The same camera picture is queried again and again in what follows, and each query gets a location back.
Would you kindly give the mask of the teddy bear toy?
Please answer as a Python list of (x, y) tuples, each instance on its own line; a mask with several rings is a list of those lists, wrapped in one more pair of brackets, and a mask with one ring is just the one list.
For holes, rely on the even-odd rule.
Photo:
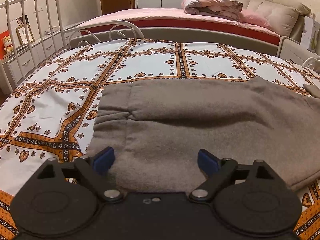
[(4, 51), (6, 54), (11, 53), (13, 51), (13, 45), (12, 45), (10, 35), (3, 37), (3, 45), (4, 45)]

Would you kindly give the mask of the white orange patterned bedsheet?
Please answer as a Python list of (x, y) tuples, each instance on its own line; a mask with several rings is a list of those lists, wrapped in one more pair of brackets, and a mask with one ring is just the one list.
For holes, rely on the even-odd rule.
[(130, 38), (63, 50), (33, 70), (1, 105), (1, 239), (18, 230), (13, 196), (48, 158), (86, 153), (106, 85), (168, 78), (245, 82), (256, 76), (306, 95), (319, 72), (226, 44)]

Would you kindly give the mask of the beige cushioned headboard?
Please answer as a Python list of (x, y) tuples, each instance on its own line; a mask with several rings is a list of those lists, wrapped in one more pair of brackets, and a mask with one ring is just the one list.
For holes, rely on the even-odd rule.
[(268, 20), (272, 31), (300, 41), (304, 30), (304, 17), (311, 9), (295, 0), (237, 0), (243, 8), (256, 12)]

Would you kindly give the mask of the white drawer cabinet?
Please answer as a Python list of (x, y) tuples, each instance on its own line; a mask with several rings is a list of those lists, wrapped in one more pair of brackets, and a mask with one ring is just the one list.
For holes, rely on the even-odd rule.
[(1, 69), (1, 90), (4, 94), (9, 94), (15, 89), (25, 77), (28, 77), (42, 63), (50, 59), (57, 52), (64, 49), (64, 45), (68, 45), (71, 29), (80, 24), (73, 23), (63, 28), (63, 34), (59, 31), (53, 35), (46, 35), (42, 39), (38, 39), (31, 46), (24, 46), (18, 53), (18, 57), (12, 54), (2, 60)]

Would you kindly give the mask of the white bedside table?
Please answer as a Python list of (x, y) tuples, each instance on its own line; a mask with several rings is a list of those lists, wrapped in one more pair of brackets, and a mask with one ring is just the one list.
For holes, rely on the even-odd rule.
[(287, 36), (280, 38), (277, 57), (304, 67), (315, 62), (319, 63), (319, 55), (307, 50), (299, 42)]

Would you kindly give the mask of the folded pink quilt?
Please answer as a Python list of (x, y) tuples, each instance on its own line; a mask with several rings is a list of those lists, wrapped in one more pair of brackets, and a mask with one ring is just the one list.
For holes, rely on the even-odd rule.
[(182, 0), (182, 8), (186, 14), (239, 21), (243, 4), (237, 0)]

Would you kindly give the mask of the grey fleece pants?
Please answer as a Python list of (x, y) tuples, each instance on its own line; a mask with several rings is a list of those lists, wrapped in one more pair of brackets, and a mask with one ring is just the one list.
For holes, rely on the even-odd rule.
[(104, 88), (87, 154), (112, 147), (110, 175), (129, 191), (191, 191), (197, 154), (263, 160), (298, 190), (319, 178), (319, 100), (260, 77), (144, 80)]

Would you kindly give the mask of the red box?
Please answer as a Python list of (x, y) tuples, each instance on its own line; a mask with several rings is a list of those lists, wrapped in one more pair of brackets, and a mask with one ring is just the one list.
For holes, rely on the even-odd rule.
[(2, 33), (0, 33), (0, 58), (1, 60), (4, 58), (4, 55), (6, 54), (5, 50), (4, 50), (4, 42), (3, 42), (3, 38), (5, 36), (8, 36), (10, 35), (9, 31), (6, 30)]

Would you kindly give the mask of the pink bed with red base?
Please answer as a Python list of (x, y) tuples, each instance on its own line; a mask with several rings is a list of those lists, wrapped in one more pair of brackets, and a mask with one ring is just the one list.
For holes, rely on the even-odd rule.
[(215, 16), (186, 14), (183, 9), (176, 8), (142, 8), (127, 9), (90, 19), (78, 25), (93, 33), (108, 31), (111, 26), (105, 26), (110, 21), (127, 21), (139, 28), (176, 27), (219, 31), (243, 37), (255, 38), (270, 44), (278, 45), (280, 35), (254, 24), (240, 23)]

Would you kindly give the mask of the pink pillow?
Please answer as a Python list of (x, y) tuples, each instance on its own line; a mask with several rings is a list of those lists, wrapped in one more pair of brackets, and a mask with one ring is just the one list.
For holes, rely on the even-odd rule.
[(271, 29), (271, 25), (266, 18), (251, 10), (242, 9), (242, 11), (239, 12), (239, 21)]

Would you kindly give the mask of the framed picture on cabinet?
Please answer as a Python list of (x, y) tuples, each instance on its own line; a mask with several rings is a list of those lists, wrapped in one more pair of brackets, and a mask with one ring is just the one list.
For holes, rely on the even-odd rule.
[(33, 43), (35, 41), (29, 23), (27, 23), (27, 30), (25, 30), (25, 27), (23, 25), (17, 27), (16, 34), (17, 34), (19, 43), (21, 45), (28, 43), (27, 34), (29, 35), (29, 42), (30, 43)]

